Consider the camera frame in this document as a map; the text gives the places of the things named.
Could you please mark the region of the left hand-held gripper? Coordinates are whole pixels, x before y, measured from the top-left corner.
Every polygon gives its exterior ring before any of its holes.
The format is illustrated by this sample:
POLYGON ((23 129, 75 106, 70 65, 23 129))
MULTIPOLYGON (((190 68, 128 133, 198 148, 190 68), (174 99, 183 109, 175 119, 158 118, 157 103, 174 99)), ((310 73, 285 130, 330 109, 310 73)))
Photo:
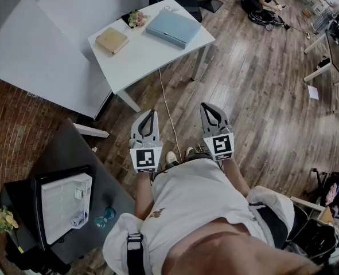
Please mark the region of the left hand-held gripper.
POLYGON ((150 109, 140 115, 131 126, 130 156, 136 173, 158 171, 163 143, 159 140, 158 115, 150 109))

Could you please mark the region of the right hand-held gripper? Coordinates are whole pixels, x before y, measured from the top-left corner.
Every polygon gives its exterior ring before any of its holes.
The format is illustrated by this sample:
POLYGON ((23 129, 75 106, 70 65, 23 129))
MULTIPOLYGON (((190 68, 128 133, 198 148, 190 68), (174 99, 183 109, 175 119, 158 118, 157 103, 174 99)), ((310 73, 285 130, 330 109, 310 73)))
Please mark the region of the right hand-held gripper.
POLYGON ((222 161, 233 157, 234 134, 228 125, 227 114, 214 104, 201 103, 200 115, 205 133, 203 140, 212 155, 212 159, 222 161))

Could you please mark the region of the light blue laptop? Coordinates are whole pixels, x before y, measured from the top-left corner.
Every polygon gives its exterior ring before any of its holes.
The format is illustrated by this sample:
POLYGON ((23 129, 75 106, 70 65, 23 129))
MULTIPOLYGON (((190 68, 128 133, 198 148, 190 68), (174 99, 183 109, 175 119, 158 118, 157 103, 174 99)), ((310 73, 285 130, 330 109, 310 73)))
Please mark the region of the light blue laptop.
POLYGON ((146 26, 146 32, 185 49, 198 33, 201 24, 183 15, 161 10, 146 26))

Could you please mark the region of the person's right forearm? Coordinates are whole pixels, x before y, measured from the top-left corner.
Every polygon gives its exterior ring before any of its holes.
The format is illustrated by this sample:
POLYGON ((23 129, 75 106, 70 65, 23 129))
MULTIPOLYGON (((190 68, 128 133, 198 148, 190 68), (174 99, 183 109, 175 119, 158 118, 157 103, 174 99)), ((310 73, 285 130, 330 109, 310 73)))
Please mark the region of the person's right forearm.
POLYGON ((223 161, 224 172, 233 187, 240 192, 245 198, 248 197, 250 187, 244 180, 238 165, 234 158, 229 158, 223 161))

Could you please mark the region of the white table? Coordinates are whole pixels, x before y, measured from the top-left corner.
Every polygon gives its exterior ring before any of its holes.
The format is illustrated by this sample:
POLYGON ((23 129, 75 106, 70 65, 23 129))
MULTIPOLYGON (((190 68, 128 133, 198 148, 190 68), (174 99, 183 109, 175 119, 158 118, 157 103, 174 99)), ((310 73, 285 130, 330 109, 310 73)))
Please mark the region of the white table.
POLYGON ((193 68, 192 80, 200 79, 202 64, 215 38, 206 28, 201 27, 188 47, 181 49, 147 34, 144 27, 132 29, 119 19, 91 35, 88 41, 112 93, 119 96, 135 112, 140 112, 140 107, 125 91, 126 88, 161 67, 193 52, 198 52, 198 56, 193 68), (128 44, 115 55, 111 55, 95 42, 96 37, 107 28, 116 29, 125 34, 129 40, 128 44))

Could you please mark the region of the dark grey side table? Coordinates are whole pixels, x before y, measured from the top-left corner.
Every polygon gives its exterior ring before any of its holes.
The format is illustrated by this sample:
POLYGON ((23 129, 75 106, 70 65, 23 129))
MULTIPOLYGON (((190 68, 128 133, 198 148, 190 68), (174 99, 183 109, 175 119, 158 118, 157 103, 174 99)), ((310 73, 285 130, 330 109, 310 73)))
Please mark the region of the dark grey side table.
POLYGON ((92 177, 88 222, 80 229, 73 229, 52 250, 65 263, 71 263, 94 248, 103 246, 118 217, 133 213, 134 200, 119 182, 106 170, 93 150, 85 142, 74 124, 67 119, 57 130, 33 166, 30 177, 38 174, 90 166, 92 177), (94 219, 104 215, 107 207, 116 211, 115 218, 108 220, 105 228, 95 226, 94 219))

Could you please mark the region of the person's white shirt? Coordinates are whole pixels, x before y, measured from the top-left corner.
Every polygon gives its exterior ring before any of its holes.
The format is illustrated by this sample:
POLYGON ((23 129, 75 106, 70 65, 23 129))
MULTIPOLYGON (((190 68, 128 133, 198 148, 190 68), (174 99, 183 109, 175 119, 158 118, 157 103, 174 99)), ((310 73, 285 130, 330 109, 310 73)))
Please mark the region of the person's white shirt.
POLYGON ((106 238, 104 259, 117 275, 128 275, 130 234, 143 237, 145 270, 161 275, 171 247, 215 219, 241 223, 253 237, 276 248, 283 246, 294 224, 290 198, 262 186, 245 198, 209 159, 192 160, 157 175, 152 193, 154 207, 144 221, 124 213, 106 238))

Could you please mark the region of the tan notebook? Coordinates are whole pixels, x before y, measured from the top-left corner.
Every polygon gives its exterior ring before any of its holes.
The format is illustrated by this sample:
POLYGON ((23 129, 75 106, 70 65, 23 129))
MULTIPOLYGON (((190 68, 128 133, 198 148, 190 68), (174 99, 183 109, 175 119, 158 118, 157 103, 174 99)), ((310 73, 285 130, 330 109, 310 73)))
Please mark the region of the tan notebook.
POLYGON ((96 37, 95 42, 111 54, 116 54, 128 44, 129 39, 123 33, 113 27, 109 27, 102 34, 96 37))

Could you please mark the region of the teal glass object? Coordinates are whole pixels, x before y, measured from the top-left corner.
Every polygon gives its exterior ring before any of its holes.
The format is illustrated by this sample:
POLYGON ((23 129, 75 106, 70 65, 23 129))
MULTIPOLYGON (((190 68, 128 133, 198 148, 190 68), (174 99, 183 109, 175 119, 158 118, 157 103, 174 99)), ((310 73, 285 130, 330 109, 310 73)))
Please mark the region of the teal glass object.
POLYGON ((99 216, 94 219, 94 224, 96 227, 103 229, 105 228, 108 220, 115 218, 115 216, 116 211, 112 207, 107 207, 103 216, 99 216))

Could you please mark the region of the pink flower bouquet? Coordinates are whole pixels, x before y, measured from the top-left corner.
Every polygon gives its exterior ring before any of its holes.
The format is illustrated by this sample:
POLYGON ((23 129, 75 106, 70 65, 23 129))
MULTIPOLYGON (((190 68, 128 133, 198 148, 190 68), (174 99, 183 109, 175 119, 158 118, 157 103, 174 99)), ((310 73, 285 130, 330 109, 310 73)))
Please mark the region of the pink flower bouquet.
POLYGON ((148 15, 143 14, 139 10, 134 10, 129 13, 128 25, 130 28, 140 28, 146 24, 148 19, 148 15))

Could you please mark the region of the black tray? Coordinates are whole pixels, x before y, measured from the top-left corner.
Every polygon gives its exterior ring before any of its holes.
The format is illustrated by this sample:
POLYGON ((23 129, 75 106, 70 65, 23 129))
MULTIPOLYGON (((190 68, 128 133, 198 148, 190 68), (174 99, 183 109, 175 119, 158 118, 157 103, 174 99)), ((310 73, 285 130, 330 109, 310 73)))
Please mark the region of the black tray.
POLYGON ((136 12, 136 10, 133 10, 129 13, 126 13, 124 15, 121 16, 121 19, 130 27, 133 28, 133 26, 130 26, 130 17, 132 14, 134 14, 136 12))

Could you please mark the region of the black bag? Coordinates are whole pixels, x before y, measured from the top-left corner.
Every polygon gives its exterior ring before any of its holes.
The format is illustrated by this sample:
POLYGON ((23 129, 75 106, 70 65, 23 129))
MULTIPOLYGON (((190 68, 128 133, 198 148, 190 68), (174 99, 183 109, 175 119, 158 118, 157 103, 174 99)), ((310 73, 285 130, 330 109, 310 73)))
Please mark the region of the black bag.
POLYGON ((262 25, 266 30, 272 31, 275 26, 285 26, 283 19, 275 12, 263 9, 260 12, 252 11, 248 14, 251 22, 262 25))

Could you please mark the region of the person's neck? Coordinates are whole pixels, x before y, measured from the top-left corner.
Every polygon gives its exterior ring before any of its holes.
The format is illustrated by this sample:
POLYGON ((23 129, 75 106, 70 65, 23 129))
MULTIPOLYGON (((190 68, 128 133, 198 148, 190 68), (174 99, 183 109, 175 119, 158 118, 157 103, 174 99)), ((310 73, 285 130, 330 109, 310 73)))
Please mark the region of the person's neck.
POLYGON ((311 260, 269 246, 243 224, 218 218, 199 227, 169 250, 162 275, 314 275, 311 260))

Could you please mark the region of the dark top white leg desk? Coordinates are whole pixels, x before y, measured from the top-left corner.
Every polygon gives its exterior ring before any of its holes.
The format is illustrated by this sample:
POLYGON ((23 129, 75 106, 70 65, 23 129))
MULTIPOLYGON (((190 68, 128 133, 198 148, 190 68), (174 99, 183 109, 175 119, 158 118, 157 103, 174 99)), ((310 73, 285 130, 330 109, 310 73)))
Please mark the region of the dark top white leg desk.
POLYGON ((330 70, 331 68, 336 70, 339 74, 339 45, 338 43, 335 42, 332 35, 329 34, 328 31, 325 31, 322 36, 320 36, 316 41, 314 41, 310 46, 308 46, 303 52, 304 54, 307 54, 309 51, 314 49, 320 42, 324 41, 325 39, 327 39, 327 43, 328 43, 328 53, 329 53, 330 61, 326 65, 321 67, 320 69, 304 77, 303 78, 304 82, 308 82, 314 79, 315 77, 330 70))

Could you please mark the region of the yellow flower bunch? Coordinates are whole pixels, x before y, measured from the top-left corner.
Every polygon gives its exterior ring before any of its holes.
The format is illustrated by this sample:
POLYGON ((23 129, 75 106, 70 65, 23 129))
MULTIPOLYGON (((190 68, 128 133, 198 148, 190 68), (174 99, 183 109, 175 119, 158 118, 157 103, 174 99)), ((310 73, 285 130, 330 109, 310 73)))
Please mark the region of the yellow flower bunch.
POLYGON ((13 213, 7 207, 0 208, 0 233, 11 233, 14 229, 18 229, 18 223, 13 213))

